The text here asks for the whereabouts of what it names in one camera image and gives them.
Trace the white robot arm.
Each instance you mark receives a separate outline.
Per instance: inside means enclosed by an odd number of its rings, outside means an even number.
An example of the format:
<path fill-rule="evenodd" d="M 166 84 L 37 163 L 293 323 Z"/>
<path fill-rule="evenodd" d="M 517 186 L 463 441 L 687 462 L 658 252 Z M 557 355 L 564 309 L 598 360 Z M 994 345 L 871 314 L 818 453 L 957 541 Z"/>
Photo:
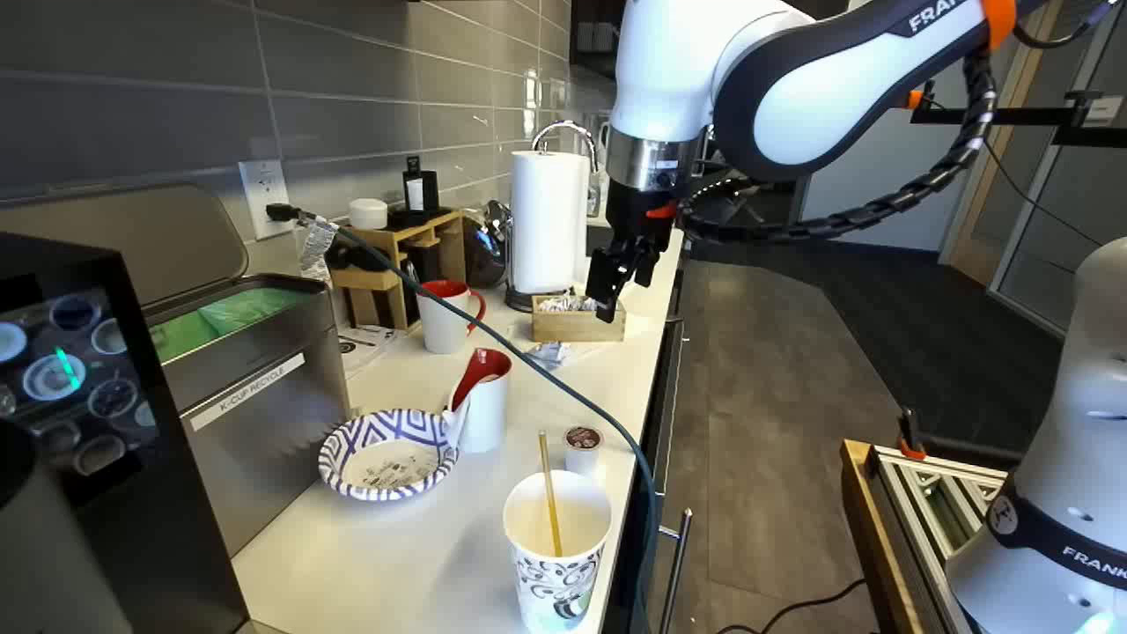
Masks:
<path fill-rule="evenodd" d="M 943 192 L 997 112 L 989 53 L 1042 0 L 865 0 L 808 18 L 788 0 L 628 0 L 606 137 L 612 241 L 585 296 L 601 316 L 649 281 L 703 150 L 751 180 L 797 180 L 871 130 L 935 71 L 965 71 L 962 134 L 902 192 L 766 241 L 865 230 Z M 1075 271 L 1051 400 L 987 524 L 948 561 L 981 634 L 1127 634 L 1127 241 Z"/>

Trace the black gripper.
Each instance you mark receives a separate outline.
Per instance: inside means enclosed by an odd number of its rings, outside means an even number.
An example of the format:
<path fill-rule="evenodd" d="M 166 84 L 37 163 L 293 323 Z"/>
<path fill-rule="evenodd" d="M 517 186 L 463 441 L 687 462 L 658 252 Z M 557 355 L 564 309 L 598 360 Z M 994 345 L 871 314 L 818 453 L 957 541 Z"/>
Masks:
<path fill-rule="evenodd" d="M 641 194 L 624 184 L 609 186 L 606 220 L 612 241 L 592 253 L 585 296 L 594 302 L 598 320 L 616 316 L 624 281 L 652 285 L 655 265 L 670 248 L 676 224 L 676 197 L 670 192 Z"/>

